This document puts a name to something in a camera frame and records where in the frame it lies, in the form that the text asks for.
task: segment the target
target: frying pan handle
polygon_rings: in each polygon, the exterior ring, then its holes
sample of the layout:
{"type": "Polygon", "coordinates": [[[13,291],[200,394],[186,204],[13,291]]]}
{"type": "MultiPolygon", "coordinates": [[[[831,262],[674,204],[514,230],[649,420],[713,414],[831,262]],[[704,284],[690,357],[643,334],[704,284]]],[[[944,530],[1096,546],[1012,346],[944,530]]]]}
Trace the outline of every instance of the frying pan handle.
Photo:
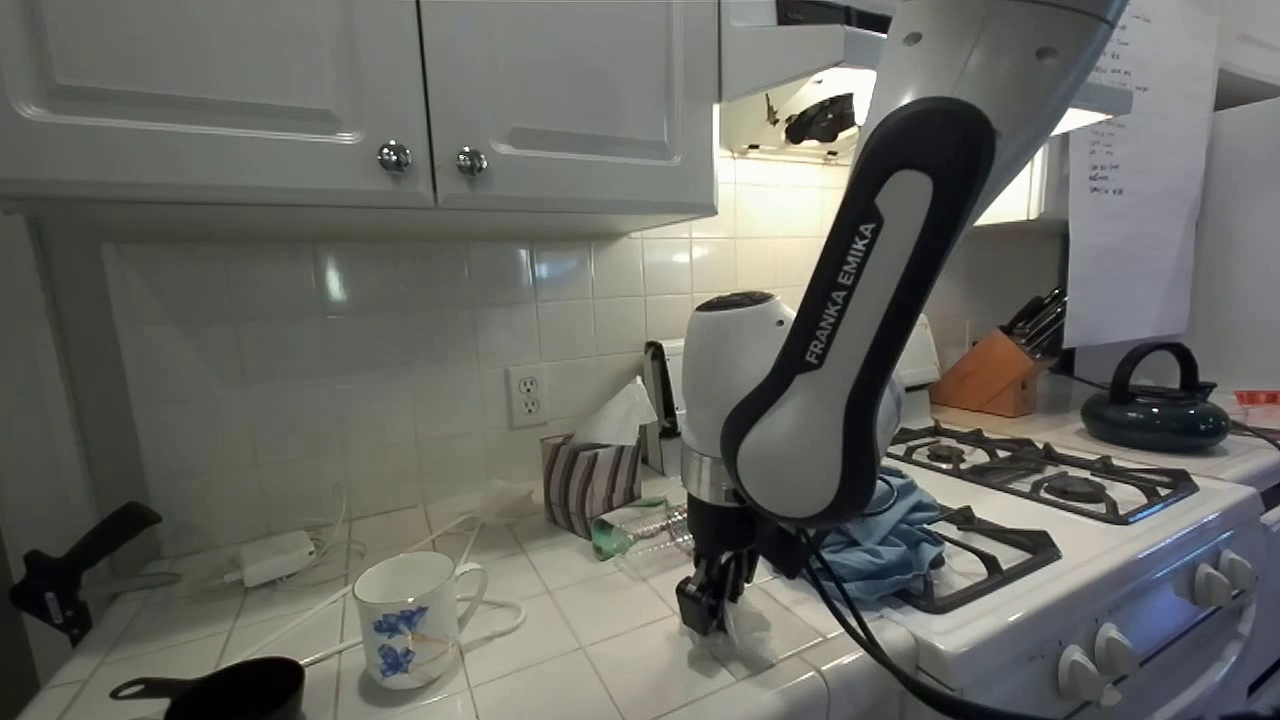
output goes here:
{"type": "Polygon", "coordinates": [[[171,698],[186,690],[194,679],[177,674],[136,674],[112,689],[112,698],[171,698]]]}
{"type": "Polygon", "coordinates": [[[1146,359],[1146,357],[1155,357],[1155,350],[1167,350],[1171,359],[1176,359],[1176,370],[1178,370],[1178,390],[1185,394],[1197,394],[1198,390],[1198,363],[1197,363],[1197,357],[1192,357],[1192,346],[1189,342],[1139,342],[1139,346],[1133,346],[1123,359],[1120,359],[1120,367],[1117,367],[1117,377],[1110,377],[1110,405],[1133,405],[1133,370],[1146,359]]]}

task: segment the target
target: knife block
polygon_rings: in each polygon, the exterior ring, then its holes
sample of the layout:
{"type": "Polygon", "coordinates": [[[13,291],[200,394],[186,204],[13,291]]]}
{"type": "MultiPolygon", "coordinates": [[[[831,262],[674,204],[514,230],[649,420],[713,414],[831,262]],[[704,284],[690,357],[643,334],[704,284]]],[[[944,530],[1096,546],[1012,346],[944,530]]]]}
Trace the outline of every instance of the knife block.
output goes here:
{"type": "Polygon", "coordinates": [[[936,379],[931,405],[982,414],[1026,414],[1038,370],[1035,357],[1005,332],[990,332],[936,379]]]}

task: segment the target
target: towel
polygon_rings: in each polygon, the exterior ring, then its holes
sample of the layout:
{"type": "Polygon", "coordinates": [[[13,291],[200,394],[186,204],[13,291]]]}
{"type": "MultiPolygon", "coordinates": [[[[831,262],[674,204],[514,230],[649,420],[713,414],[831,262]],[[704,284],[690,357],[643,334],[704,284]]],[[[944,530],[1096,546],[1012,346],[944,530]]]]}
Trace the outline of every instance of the towel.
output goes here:
{"type": "Polygon", "coordinates": [[[869,512],[819,540],[831,563],[826,581],[862,604],[909,593],[939,563],[944,540],[928,530],[936,520],[944,520],[944,506],[928,490],[900,469],[881,469],[869,512]]]}

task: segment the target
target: white mug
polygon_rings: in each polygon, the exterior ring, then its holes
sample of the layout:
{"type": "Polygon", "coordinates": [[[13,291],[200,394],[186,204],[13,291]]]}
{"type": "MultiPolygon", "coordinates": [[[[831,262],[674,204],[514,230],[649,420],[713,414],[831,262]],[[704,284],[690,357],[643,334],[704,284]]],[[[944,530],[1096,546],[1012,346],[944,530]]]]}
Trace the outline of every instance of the white mug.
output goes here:
{"type": "Polygon", "coordinates": [[[447,674],[458,660],[458,629],[484,604],[484,569],[451,569],[439,550],[402,550],[370,563],[356,581],[364,630],[364,663],[379,689],[423,689],[447,674]],[[470,596],[456,598],[451,581],[481,573],[470,596]]]}

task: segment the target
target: knife handle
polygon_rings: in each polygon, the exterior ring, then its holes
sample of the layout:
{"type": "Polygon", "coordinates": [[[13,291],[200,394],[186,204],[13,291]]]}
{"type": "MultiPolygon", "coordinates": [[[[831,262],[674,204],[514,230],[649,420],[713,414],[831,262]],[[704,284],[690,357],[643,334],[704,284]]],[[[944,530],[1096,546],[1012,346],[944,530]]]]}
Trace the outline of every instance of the knife handle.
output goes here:
{"type": "Polygon", "coordinates": [[[84,576],[151,525],[161,525],[161,512],[151,512],[146,504],[118,504],[106,520],[99,520],[86,534],[78,534],[68,546],[64,569],[84,576]]]}

